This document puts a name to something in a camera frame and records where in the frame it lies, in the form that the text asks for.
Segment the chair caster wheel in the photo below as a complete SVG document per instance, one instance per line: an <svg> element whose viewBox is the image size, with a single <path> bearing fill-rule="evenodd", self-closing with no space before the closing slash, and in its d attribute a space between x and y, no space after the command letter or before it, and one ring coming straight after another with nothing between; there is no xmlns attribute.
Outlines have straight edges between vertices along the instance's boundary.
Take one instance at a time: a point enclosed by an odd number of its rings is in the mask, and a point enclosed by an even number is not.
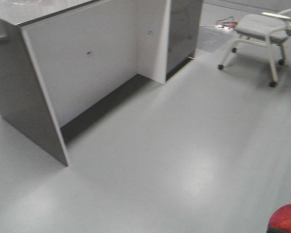
<svg viewBox="0 0 291 233"><path fill-rule="evenodd" d="M281 66L283 66L283 65L285 64L285 60L280 59L280 60L278 61L278 64L281 65Z"/></svg>
<svg viewBox="0 0 291 233"><path fill-rule="evenodd" d="M270 82L270 87L275 87L275 86L277 86L277 84L278 84L277 82L275 82L275 81L271 81L271 82Z"/></svg>

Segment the desk side panel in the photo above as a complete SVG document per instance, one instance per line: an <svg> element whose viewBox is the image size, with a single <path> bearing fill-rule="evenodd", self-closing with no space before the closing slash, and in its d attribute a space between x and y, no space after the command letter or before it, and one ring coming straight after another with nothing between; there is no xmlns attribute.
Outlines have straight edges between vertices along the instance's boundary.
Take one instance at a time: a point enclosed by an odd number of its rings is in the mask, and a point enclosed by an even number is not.
<svg viewBox="0 0 291 233"><path fill-rule="evenodd" d="M0 20L0 115L64 165L67 153L20 28Z"/></svg>

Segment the wall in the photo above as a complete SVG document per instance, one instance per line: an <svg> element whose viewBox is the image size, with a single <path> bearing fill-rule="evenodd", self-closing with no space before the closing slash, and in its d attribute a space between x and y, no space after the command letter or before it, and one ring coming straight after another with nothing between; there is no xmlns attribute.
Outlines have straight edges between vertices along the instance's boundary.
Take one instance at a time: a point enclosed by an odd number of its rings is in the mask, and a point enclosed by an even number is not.
<svg viewBox="0 0 291 233"><path fill-rule="evenodd" d="M272 11L281 11L291 8L291 0L217 0L217 1L221 2L221 4L224 4L224 2L236 3L245 6L269 9Z"/></svg>

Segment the chair armrest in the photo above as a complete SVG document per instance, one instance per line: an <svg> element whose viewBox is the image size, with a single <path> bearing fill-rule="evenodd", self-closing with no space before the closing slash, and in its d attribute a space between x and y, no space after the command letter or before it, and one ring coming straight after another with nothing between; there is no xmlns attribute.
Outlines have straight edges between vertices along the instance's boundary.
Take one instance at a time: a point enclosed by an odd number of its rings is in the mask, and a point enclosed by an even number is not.
<svg viewBox="0 0 291 233"><path fill-rule="evenodd" d="M290 21L291 20L291 17L289 17L289 16L283 16L283 15L269 13L269 12L262 12L262 15L283 19L285 21Z"/></svg>
<svg viewBox="0 0 291 233"><path fill-rule="evenodd" d="M287 10L284 10L284 11L280 11L277 14L279 14L279 15L285 15L285 14L289 14L289 13L291 13L291 9L287 9Z"/></svg>

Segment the white chair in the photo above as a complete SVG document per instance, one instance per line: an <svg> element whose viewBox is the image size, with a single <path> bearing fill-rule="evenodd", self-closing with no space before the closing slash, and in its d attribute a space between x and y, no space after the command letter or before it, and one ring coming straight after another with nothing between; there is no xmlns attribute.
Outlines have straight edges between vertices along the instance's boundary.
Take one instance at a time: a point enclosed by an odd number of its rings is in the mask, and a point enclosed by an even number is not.
<svg viewBox="0 0 291 233"><path fill-rule="evenodd" d="M221 64L218 65L218 69L222 70L224 68L230 52L236 52L237 45L240 42L264 47L268 49L269 62L273 77L270 86L275 87L278 83L278 75L272 44L280 46L282 59L278 61L278 64L281 66L284 65L286 61L284 42L291 36L291 9L281 11L278 14L263 12L262 15L246 15L240 20L235 31L240 36L232 41Z"/></svg>

